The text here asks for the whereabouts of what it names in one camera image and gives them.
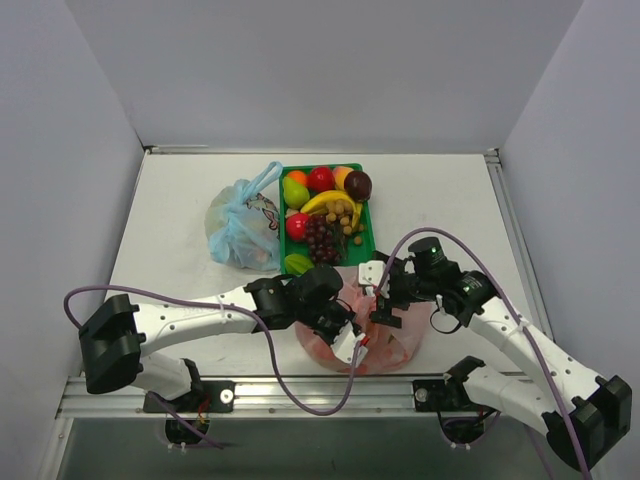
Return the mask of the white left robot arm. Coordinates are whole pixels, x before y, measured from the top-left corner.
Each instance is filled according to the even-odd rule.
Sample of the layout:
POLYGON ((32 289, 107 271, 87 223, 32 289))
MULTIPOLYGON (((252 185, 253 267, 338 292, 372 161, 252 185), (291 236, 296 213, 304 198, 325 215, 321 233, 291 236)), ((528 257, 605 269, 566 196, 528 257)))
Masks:
POLYGON ((354 312, 339 301, 340 274, 329 265, 302 275, 261 278, 217 296, 177 300, 151 295, 133 303, 131 287, 113 296, 79 328, 88 393, 101 395, 134 386, 151 391, 180 411, 196 408, 203 388, 194 361, 171 358, 163 349, 197 339, 308 327, 333 355, 356 369, 365 355, 365 335, 354 312))

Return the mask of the pink plastic bag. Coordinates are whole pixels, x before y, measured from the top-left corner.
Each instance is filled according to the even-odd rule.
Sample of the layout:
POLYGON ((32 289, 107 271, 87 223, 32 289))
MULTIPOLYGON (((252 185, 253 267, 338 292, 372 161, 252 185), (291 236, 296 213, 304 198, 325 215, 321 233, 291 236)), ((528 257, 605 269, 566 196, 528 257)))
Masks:
MULTIPOLYGON (((346 302, 356 313, 356 322, 369 339, 365 345, 367 352, 356 369, 358 375, 384 374, 406 366, 428 330, 429 318, 433 312, 430 303, 412 303, 407 310, 394 308, 392 314, 398 316, 400 328, 373 323, 369 315, 373 312, 371 297, 366 297, 358 285, 356 267, 338 267, 343 287, 339 299, 346 302)), ((295 324, 295 334, 307 355, 321 367, 339 373, 347 373, 349 366, 339 360, 331 348, 300 323, 295 324)))

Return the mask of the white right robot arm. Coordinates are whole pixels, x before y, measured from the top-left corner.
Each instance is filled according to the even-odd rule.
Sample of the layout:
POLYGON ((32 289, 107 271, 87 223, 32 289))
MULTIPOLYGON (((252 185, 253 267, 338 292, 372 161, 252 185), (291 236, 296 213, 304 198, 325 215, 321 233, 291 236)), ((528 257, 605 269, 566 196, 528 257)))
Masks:
POLYGON ((415 241, 404 260, 380 252, 359 265, 358 283, 377 298, 371 318, 398 326, 394 310, 433 302, 458 327, 484 338, 526 380, 506 376, 467 356, 444 374, 441 399, 456 409, 486 406, 543 435, 577 471, 590 471, 630 430, 632 389, 572 358, 524 318, 489 276, 464 271, 436 237, 415 241))

